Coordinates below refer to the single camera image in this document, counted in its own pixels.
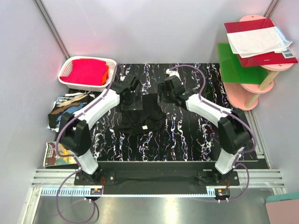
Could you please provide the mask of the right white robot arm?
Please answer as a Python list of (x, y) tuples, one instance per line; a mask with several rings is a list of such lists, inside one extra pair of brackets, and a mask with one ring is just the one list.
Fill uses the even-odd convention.
[(229, 173), (245, 146), (254, 138), (244, 112), (221, 107), (193, 90), (186, 90), (177, 76), (167, 77), (158, 85), (158, 101), (172, 103), (194, 112), (218, 128), (220, 155), (215, 163), (219, 174)]

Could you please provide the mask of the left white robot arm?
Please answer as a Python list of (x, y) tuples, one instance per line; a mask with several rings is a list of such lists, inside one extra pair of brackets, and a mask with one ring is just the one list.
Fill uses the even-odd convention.
[(73, 156), (79, 168), (88, 175), (99, 170), (91, 147), (90, 130), (94, 124), (112, 108), (134, 103), (137, 88), (141, 83), (133, 75), (125, 76), (120, 82), (112, 82), (92, 102), (82, 109), (62, 115), (57, 143), (60, 143)]

